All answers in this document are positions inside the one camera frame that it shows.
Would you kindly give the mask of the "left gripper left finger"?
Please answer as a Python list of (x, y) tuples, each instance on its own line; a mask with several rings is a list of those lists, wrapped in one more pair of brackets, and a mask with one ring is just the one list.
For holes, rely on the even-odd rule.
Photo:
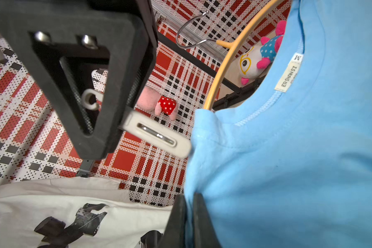
[(164, 234), (158, 248), (185, 248), (185, 227), (187, 220), (187, 204), (184, 195), (175, 197)]

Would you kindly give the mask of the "light blue cloth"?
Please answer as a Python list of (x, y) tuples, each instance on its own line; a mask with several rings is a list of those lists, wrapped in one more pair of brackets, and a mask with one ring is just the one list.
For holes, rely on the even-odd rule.
[(222, 247), (372, 248), (372, 1), (293, 1), (260, 87), (191, 142)]

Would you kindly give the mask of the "wooden hanger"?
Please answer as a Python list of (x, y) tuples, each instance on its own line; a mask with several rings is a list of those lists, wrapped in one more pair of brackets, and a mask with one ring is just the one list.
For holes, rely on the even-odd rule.
[(282, 0), (271, 0), (269, 1), (246, 25), (246, 27), (243, 29), (243, 31), (240, 33), (240, 35), (236, 38), (233, 42), (226, 42), (222, 40), (214, 40), (214, 39), (204, 39), (201, 40), (195, 44), (186, 46), (181, 45), (178, 41), (180, 34), (182, 33), (183, 29), (189, 25), (189, 23), (193, 22), (196, 19), (200, 19), (204, 16), (206, 16), (206, 12), (202, 13), (199, 16), (196, 16), (189, 21), (187, 21), (176, 33), (176, 44), (179, 48), (187, 50), (191, 49), (193, 47), (199, 46), (205, 42), (212, 41), (215, 42), (217, 45), (229, 49), (227, 55), (225, 56), (223, 62), (221, 63), (221, 66), (216, 74), (214, 76), (213, 83), (211, 84), (209, 93), (207, 95), (207, 98), (205, 100), (203, 109), (205, 110), (211, 110), (216, 98), (216, 95), (218, 93), (218, 90), (220, 88), (220, 85), (222, 84), (224, 80), (225, 73), (229, 69), (230, 63), (232, 62), (233, 58), (238, 53), (241, 45), (245, 43), (247, 38), (249, 38), (250, 34), (255, 30), (255, 28), (259, 25), (259, 23), (268, 15), (273, 9), (275, 9), (278, 5), (280, 5), (283, 1)]

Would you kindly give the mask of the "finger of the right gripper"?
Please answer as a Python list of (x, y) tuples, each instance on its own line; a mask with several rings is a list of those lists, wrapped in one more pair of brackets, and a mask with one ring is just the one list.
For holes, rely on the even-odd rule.
[(156, 63), (150, 1), (0, 1), (0, 33), (52, 104), (78, 155), (100, 160), (122, 135)]

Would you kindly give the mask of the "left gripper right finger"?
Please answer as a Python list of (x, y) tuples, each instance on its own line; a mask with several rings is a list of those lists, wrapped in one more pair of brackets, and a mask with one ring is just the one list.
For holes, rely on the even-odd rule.
[(193, 245), (195, 248), (221, 248), (201, 193), (195, 193), (192, 210)]

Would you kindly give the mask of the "white printed t-shirt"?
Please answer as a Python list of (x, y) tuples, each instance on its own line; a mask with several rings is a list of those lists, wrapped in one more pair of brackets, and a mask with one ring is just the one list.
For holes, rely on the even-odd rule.
[(46, 246), (37, 227), (49, 219), (69, 229), (70, 248), (133, 248), (149, 231), (164, 232), (172, 208), (134, 203), (119, 185), (74, 177), (0, 186), (0, 248)]

